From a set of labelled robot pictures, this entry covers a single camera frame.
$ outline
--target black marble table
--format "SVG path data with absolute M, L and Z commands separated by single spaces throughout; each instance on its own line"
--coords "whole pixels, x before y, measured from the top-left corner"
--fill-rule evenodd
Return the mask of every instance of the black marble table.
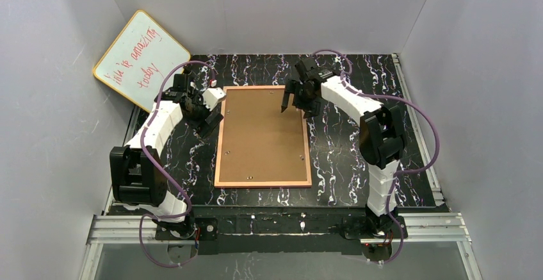
M 284 85 L 296 77 L 294 64 L 306 55 L 209 55 L 193 56 L 192 60 L 207 62 L 218 71 L 218 86 Z M 391 55 L 348 55 L 354 70 L 351 84 L 365 93 L 402 97 Z M 318 57 L 320 65 L 337 69 L 347 67 L 335 55 Z M 199 69 L 199 83 L 206 83 L 210 70 Z M 423 166 L 419 146 L 410 117 L 403 108 L 407 146 L 401 168 Z M 161 159 L 167 171 L 187 191 L 193 204 L 223 206 L 360 206 L 368 198 L 368 166 L 358 150 L 357 123 L 337 106 L 324 101 L 322 114 L 307 119 L 311 155 L 312 187 L 233 189 L 215 188 L 216 148 L 218 129 L 207 139 L 197 138 L 185 124 L 179 124 L 163 150 Z M 147 118 L 140 111 L 136 130 Z M 399 178 L 396 200 L 400 206 L 435 206 L 432 190 L 425 173 Z

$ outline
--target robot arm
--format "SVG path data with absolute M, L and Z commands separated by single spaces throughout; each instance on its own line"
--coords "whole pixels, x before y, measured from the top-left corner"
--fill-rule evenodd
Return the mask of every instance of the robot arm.
M 300 79 L 286 83 L 282 111 L 288 106 L 289 95 L 293 94 L 293 105 L 305 111 L 304 118 L 320 114 L 322 98 L 357 121 L 360 152 L 369 163 L 367 209 L 373 214 L 373 230 L 385 231 L 391 226 L 389 217 L 383 217 L 386 200 L 405 147 L 405 130 L 399 107 L 388 108 L 376 100 L 354 95 L 345 89 L 336 71 L 317 66 L 313 58 L 303 59 L 295 67 Z M 393 211 L 395 207 L 393 198 L 389 209 Z
M 140 145 L 143 129 L 148 127 L 151 115 L 158 111 L 147 129 L 144 144 L 160 163 L 160 154 L 176 125 L 185 118 L 196 134 L 205 138 L 223 119 L 220 114 L 211 117 L 211 112 L 225 98 L 221 88 L 199 91 L 187 68 L 183 74 L 174 75 L 174 84 L 162 93 L 159 108 L 155 103 L 137 134 L 125 146 L 114 147 L 109 154 L 115 200 L 129 210 L 144 208 L 157 217 L 185 212 L 187 205 L 168 191 L 166 177 L 143 153 Z M 183 220 L 184 217 L 163 219 L 165 222 Z

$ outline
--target white wall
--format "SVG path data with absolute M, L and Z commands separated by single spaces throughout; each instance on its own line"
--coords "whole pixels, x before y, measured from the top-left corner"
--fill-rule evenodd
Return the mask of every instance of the white wall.
M 543 0 L 428 0 L 400 55 L 485 279 L 541 279 Z
M 401 51 L 425 0 L 115 0 L 150 13 L 191 54 Z
M 132 106 L 92 66 L 114 0 L 0 0 L 0 279 L 76 279 Z

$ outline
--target brown board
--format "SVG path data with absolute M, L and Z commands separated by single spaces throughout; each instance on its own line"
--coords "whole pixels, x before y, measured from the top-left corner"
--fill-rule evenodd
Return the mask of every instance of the brown board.
M 307 127 L 294 106 L 281 113 L 284 86 L 226 86 L 216 187 L 309 187 Z

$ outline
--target gray panel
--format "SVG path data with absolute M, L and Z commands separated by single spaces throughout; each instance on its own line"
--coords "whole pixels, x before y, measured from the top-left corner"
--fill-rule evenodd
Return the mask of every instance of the gray panel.
M 0 0 L 1 279 L 75 279 L 132 106 L 91 69 L 114 0 Z
M 486 279 L 543 272 L 542 1 L 428 0 L 400 56 L 439 128 L 439 181 Z
M 394 53 L 425 0 L 115 0 L 144 9 L 192 54 Z
M 163 263 L 188 258 L 182 249 L 148 245 Z M 106 244 L 98 279 L 467 279 L 456 242 L 406 243 L 396 261 L 380 268 L 362 256 L 340 253 L 236 253 L 198 256 L 182 269 L 151 263 L 139 245 Z

